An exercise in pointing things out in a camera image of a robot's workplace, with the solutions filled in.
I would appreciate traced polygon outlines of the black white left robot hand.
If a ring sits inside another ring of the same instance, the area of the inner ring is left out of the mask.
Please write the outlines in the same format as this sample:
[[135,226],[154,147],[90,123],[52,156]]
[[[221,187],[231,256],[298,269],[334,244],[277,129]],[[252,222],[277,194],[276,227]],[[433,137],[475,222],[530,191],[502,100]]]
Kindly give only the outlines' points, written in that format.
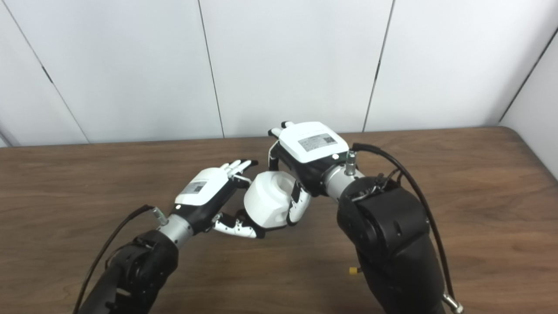
[[256,160],[235,160],[199,172],[175,198],[169,222],[160,231],[177,246],[201,232],[215,230],[231,236],[265,238],[265,231],[251,223],[222,213],[221,209],[238,189],[249,189],[252,181],[243,177]]

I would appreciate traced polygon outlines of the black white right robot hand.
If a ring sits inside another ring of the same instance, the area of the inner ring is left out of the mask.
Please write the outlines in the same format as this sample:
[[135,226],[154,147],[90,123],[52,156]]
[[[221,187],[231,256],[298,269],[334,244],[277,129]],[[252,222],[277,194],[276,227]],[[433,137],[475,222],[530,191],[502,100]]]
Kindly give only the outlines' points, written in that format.
[[349,146],[325,124],[314,121],[293,123],[268,131],[276,139],[268,153],[269,171],[279,171],[283,162],[295,178],[289,196],[286,223],[295,226],[310,205],[312,198],[327,196],[327,175],[343,165]]

